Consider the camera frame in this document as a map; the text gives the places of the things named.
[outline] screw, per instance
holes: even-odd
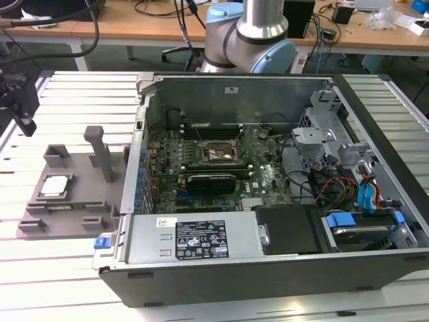
[[[261,244],[262,244],[262,246],[268,246],[269,245],[268,236],[265,236],[265,235],[261,236]]]

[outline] white sticker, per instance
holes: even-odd
[[[225,87],[225,94],[238,94],[238,87]]]
[[[157,218],[156,227],[175,227],[177,223],[176,217],[167,217],[167,218]]]
[[[71,210],[71,206],[48,206],[47,210]]]

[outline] black box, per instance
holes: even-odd
[[[332,15],[332,20],[335,23],[341,23],[347,25],[350,21],[350,17],[353,14],[355,7],[349,7],[346,5],[337,5]]]
[[[283,15],[289,21],[288,38],[305,38],[315,0],[285,0]]]

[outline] floor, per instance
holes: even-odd
[[[11,55],[20,56],[25,55],[22,50],[18,50],[16,45],[10,43]],[[167,48],[159,47],[135,47],[135,60],[127,59],[127,50],[124,46],[99,46],[96,50],[88,55],[87,59],[90,68],[96,70],[156,70],[156,71],[183,71],[184,65],[189,58],[189,52],[180,52],[168,56],[169,62],[163,63],[161,61],[161,51]],[[63,53],[68,52],[68,46],[60,44],[24,44],[23,50],[28,54],[41,54],[43,52],[50,53]],[[339,66],[339,60],[342,60],[342,54],[332,54],[322,64],[323,73],[341,73],[341,74],[364,74],[365,71],[361,65],[363,59],[359,55],[347,55],[345,58],[345,65]],[[74,60],[71,58],[38,60],[38,65],[43,70],[76,70]],[[305,68],[305,73],[315,73],[317,62],[309,62]],[[23,72],[37,77],[39,68],[31,63],[25,62],[17,66],[10,66],[9,70],[15,69],[17,72]],[[383,63],[383,68],[378,73],[388,74],[400,89],[412,100],[421,89],[423,84],[429,80],[429,58],[419,58],[413,61],[410,58],[404,57],[387,57]],[[426,87],[424,92],[419,96],[416,105],[422,110],[424,114],[429,113],[429,87]],[[5,128],[6,117],[2,117],[1,129]]]

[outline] wooden desk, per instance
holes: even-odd
[[[208,5],[199,5],[198,14],[203,21],[206,19]],[[174,11],[172,3],[151,2],[147,6],[151,13],[167,13]],[[198,20],[189,15],[185,17],[189,37],[193,41],[203,42],[205,30]],[[133,38],[149,40],[180,40],[182,34],[176,16],[160,19],[136,12],[128,0],[107,0],[102,16],[99,19],[101,38]],[[72,30],[74,37],[94,36],[92,22],[78,22]]]
[[[314,12],[318,12],[324,4],[333,0],[317,0]],[[411,9],[412,0],[395,3],[398,11],[408,15],[421,17]],[[205,20],[208,5],[201,5],[199,14]],[[147,10],[151,13],[165,13],[174,10],[174,5],[166,2],[151,2]],[[332,16],[332,10],[325,14]],[[367,13],[355,13],[348,25],[340,25],[342,35],[340,41],[333,46],[332,52],[348,54],[378,54],[391,56],[429,56],[429,38],[418,37],[409,30],[397,27],[396,30],[370,30],[366,19]],[[322,27],[336,29],[328,20],[321,19]],[[189,38],[195,48],[204,47],[205,32],[194,16],[186,17]],[[101,37],[99,44],[126,46],[129,58],[133,56],[132,46],[185,46],[180,33],[177,19],[160,19],[142,15],[134,10],[128,0],[107,0],[105,10],[99,18]],[[11,30],[15,40],[19,42],[46,42],[68,44],[72,52],[80,52],[83,44],[92,44],[94,26],[92,22],[67,21],[52,28],[17,28]],[[0,40],[8,40],[0,34]],[[297,55],[292,72],[302,72],[307,55],[316,41],[314,24],[311,23],[304,39],[294,39]],[[84,58],[76,58],[79,70],[88,70]]]
[[[332,1],[317,1],[314,12],[326,3]],[[406,15],[421,17],[411,6],[412,1],[407,0],[395,3],[395,9]],[[333,10],[324,13],[327,17],[332,17]],[[341,48],[377,48],[388,50],[429,50],[429,37],[419,37],[410,30],[397,27],[396,30],[371,30],[367,23],[368,13],[356,12],[352,15],[349,24],[339,25],[341,27],[341,39],[336,45]],[[321,18],[322,27],[336,30],[327,19]],[[311,27],[311,36],[314,38],[314,24]]]

